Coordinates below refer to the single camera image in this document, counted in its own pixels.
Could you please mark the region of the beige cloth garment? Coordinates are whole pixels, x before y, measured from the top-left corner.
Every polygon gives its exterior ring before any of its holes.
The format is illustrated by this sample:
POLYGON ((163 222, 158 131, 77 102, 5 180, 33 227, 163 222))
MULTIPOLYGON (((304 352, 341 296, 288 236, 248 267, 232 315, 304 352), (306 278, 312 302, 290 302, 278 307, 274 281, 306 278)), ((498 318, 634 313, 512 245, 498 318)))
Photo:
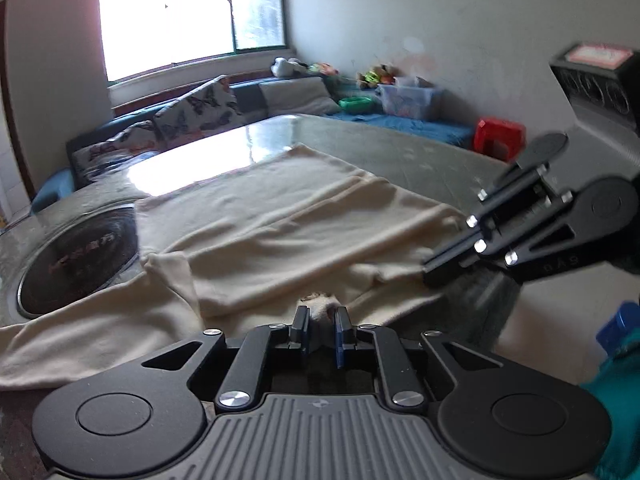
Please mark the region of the beige cloth garment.
POLYGON ((134 206, 141 272, 1 332, 1 385, 55 388, 218 328, 316 320, 344 304, 359 323, 398 320, 434 294, 422 260, 462 213, 344 160, 295 148, 134 206))

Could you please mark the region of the red plastic stool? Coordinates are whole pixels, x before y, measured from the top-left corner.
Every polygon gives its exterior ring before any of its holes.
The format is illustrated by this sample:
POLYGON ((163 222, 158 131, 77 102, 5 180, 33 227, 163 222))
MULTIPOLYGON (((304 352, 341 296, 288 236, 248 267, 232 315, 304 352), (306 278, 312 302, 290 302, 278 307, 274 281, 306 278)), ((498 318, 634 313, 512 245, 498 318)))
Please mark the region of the red plastic stool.
POLYGON ((519 122, 497 117, 483 117, 478 121, 473 151, 503 162, 514 159, 526 144, 526 127, 519 122))

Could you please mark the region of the black tv stand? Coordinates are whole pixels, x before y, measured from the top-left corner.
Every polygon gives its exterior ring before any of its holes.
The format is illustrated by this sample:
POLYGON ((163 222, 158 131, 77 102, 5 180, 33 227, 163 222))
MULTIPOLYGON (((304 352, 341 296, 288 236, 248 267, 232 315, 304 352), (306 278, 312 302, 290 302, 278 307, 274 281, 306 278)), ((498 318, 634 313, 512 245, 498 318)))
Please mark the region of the black tv stand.
POLYGON ((639 135, 639 51, 576 42, 549 63, 570 104, 589 105, 639 135))

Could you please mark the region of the blue bottle cap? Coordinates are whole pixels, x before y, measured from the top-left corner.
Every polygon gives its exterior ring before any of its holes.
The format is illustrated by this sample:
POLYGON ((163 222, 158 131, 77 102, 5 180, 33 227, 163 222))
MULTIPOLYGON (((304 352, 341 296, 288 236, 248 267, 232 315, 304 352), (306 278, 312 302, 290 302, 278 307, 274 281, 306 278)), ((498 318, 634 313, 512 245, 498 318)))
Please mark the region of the blue bottle cap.
POLYGON ((625 301, 600 328, 596 339, 608 356, 612 356, 622 341, 639 327, 639 315, 638 302, 625 301))

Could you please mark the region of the teal sleeve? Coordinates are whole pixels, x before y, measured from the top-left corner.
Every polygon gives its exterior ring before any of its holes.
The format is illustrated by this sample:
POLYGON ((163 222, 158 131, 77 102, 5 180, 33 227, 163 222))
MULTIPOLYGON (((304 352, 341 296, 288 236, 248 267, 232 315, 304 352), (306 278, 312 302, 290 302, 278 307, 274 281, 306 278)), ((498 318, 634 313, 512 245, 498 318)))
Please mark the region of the teal sleeve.
POLYGON ((612 434, 592 473, 596 479, 639 478, 640 386, 639 331, 634 330, 600 366, 591 382, 582 386, 608 411, 612 434))

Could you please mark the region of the clear plastic storage box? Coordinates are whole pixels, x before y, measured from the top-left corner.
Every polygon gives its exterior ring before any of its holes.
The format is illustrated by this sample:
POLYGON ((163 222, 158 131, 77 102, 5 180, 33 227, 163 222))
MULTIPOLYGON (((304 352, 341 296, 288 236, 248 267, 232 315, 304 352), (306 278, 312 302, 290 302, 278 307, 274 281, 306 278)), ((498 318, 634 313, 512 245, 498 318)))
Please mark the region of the clear plastic storage box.
POLYGON ((442 89, 381 84, 380 99, 384 113, 431 122, 440 117, 442 89))

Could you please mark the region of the colourful plush toys pile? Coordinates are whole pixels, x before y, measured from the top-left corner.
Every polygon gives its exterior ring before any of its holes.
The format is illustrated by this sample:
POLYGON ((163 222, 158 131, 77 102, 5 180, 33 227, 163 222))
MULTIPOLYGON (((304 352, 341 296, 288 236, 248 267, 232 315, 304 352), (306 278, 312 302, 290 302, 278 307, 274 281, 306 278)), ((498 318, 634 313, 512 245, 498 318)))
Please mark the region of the colourful plush toys pile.
POLYGON ((375 65, 364 74, 356 75, 356 86, 360 90, 375 89, 380 84, 394 84, 398 70, 388 64, 375 65))

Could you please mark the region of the black round induction cooktop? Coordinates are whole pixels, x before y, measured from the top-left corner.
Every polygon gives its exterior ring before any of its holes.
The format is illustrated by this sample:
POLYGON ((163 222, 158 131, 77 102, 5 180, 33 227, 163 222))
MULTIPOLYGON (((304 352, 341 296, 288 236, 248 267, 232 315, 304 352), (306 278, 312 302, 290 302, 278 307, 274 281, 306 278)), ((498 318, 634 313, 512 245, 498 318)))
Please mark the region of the black round induction cooktop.
POLYGON ((138 260, 134 206, 111 206, 72 222, 29 260, 17 283, 16 310, 39 318, 112 284, 138 260))

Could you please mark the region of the green bowl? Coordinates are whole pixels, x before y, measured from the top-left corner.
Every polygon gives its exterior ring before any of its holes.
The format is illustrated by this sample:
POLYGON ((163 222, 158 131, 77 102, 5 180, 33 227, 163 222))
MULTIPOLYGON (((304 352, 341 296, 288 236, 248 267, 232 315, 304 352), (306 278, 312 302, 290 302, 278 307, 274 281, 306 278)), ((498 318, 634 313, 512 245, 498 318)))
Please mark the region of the green bowl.
POLYGON ((369 115, 375 112, 376 103, 368 96, 345 96, 338 101, 338 105, 345 114, 369 115))

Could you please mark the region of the grey cushion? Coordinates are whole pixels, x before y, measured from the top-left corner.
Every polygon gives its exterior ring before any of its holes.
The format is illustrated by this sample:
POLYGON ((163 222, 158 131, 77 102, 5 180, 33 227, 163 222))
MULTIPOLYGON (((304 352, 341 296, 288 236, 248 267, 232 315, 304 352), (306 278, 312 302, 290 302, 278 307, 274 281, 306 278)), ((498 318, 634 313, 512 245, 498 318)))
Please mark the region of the grey cushion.
POLYGON ((270 116, 323 116, 341 111, 320 77, 268 81, 259 88, 270 116))

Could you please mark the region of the butterfly pillow left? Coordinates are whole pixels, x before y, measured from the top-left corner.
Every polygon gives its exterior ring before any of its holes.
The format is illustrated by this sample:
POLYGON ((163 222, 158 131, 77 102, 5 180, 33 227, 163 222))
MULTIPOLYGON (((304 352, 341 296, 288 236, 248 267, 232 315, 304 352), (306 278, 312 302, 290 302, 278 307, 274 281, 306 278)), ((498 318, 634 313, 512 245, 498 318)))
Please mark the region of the butterfly pillow left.
POLYGON ((166 142, 150 120, 136 122, 109 139, 72 151, 76 176, 82 185, 160 154, 166 142))

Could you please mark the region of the butterfly pillow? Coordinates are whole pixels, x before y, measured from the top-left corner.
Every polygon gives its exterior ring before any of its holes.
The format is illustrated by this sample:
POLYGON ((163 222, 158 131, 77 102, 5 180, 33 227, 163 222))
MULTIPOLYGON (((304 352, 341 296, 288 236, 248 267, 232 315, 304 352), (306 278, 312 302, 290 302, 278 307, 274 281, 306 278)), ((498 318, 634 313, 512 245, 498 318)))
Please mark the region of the butterfly pillow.
POLYGON ((109 139, 72 151, 76 176, 82 185, 160 154, 166 142, 150 120, 136 122, 109 139))
POLYGON ((166 148, 178 148, 245 124, 238 100, 224 75, 164 106, 154 115, 153 122, 166 148))

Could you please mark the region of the blue corner sofa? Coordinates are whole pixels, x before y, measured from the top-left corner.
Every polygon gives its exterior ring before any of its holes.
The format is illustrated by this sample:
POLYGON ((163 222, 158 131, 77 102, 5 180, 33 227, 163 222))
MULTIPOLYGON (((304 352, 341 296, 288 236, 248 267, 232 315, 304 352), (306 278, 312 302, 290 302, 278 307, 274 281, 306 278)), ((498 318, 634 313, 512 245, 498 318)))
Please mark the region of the blue corner sofa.
MULTIPOLYGON (((353 84, 339 82, 334 76, 324 76, 322 81, 329 91, 330 97, 335 102, 343 100, 362 101, 368 99, 371 103, 367 106, 360 104, 356 112, 344 112, 339 110, 332 116, 339 120, 350 122, 366 122, 378 127, 394 129, 404 133, 422 136, 430 140, 444 142, 457 148, 472 148, 474 142, 474 128, 469 125, 452 122, 445 117, 445 109, 442 105, 445 99, 445 91, 439 88, 427 90, 430 97, 427 100, 428 117, 425 119, 413 119, 409 117, 399 117, 383 112, 381 91, 376 89, 359 90, 353 84)), ((261 84, 270 86, 276 81, 273 78, 264 80, 256 79, 242 81, 232 84, 231 89, 236 95, 242 116, 249 124, 259 122, 269 116, 267 100, 264 92, 259 88, 261 84)), ((125 131, 138 122, 149 122, 160 109, 166 106, 167 102, 157 102, 138 110, 119 116, 106 124, 99 126, 96 130, 76 136, 66 143, 66 153, 68 158, 82 148, 86 148, 98 142, 105 142, 113 136, 125 131)), ((88 185, 88 178, 80 174, 80 170, 74 162, 70 166, 52 174, 44 182, 34 200, 32 201, 32 213, 36 214, 44 208, 70 196, 80 188, 88 185)))

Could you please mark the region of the butterfly pillow right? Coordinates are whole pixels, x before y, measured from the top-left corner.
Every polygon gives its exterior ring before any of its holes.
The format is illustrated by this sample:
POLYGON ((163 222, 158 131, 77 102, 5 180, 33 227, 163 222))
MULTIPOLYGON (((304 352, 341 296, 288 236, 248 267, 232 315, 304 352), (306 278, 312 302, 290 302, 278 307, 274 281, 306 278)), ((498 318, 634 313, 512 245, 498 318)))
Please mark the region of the butterfly pillow right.
POLYGON ((245 124, 238 100, 224 75, 164 106, 154 115, 153 122, 166 148, 178 148, 245 124))

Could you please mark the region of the window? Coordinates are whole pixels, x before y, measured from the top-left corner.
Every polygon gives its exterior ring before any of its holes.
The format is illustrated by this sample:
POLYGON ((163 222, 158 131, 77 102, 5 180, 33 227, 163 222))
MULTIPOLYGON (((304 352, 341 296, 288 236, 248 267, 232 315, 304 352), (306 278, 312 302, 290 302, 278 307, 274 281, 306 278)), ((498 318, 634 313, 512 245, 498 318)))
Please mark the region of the window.
POLYGON ((282 48, 282 0, 99 0, 108 81, 282 48))

